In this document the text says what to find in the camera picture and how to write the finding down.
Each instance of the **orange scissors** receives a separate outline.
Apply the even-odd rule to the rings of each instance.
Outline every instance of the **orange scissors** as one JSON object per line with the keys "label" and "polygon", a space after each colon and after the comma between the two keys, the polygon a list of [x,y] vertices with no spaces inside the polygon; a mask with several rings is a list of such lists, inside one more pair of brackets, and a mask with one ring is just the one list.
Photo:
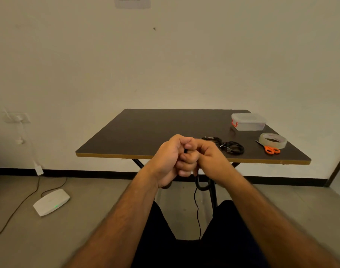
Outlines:
{"label": "orange scissors", "polygon": [[260,144],[264,149],[265,149],[265,152],[267,154],[270,154],[270,155],[273,155],[273,154],[279,154],[280,153],[280,149],[277,149],[277,148],[272,148],[270,146],[265,146],[263,145],[262,143],[260,143],[259,141],[256,140],[256,142],[258,144]]}

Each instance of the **wooden table edge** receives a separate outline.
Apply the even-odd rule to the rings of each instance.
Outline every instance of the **wooden table edge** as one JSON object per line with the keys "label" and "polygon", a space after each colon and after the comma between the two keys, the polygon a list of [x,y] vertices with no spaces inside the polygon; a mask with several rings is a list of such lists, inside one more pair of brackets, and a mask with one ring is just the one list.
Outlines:
{"label": "wooden table edge", "polygon": [[[151,155],[128,155],[128,154],[99,154],[99,153],[77,153],[77,157],[97,157],[97,158],[118,158],[118,159],[147,159],[150,160]],[[275,159],[241,159],[241,158],[228,158],[230,162],[246,162],[253,164],[297,164],[309,165],[310,161],[303,160],[275,160]]]}

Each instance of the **white paper sign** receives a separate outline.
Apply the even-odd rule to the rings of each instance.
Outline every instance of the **white paper sign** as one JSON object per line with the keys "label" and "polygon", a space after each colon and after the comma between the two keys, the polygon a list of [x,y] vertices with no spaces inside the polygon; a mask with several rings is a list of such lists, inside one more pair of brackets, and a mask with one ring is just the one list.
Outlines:
{"label": "white paper sign", "polygon": [[114,0],[115,7],[120,9],[150,8],[150,0]]}

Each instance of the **white router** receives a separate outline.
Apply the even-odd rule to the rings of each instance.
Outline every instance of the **white router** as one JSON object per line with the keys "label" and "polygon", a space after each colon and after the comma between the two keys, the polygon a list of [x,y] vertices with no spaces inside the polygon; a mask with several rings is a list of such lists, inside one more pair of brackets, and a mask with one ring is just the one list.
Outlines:
{"label": "white router", "polygon": [[57,210],[69,199],[70,196],[63,189],[58,189],[39,199],[34,204],[34,208],[39,216],[45,216],[53,212],[54,210]]}

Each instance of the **hand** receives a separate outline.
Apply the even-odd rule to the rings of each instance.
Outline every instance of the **hand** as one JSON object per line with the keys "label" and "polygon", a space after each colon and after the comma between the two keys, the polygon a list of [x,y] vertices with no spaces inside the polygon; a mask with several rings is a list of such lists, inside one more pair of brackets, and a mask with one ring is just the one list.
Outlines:
{"label": "hand", "polygon": [[145,168],[156,177],[159,188],[168,185],[177,174],[188,177],[191,171],[194,171],[197,175],[199,152],[196,149],[197,143],[194,138],[174,135],[160,146]]}
{"label": "hand", "polygon": [[210,179],[224,186],[234,167],[219,148],[217,148],[215,143],[203,139],[196,139],[196,142],[197,150],[200,151],[199,168],[201,168]]}

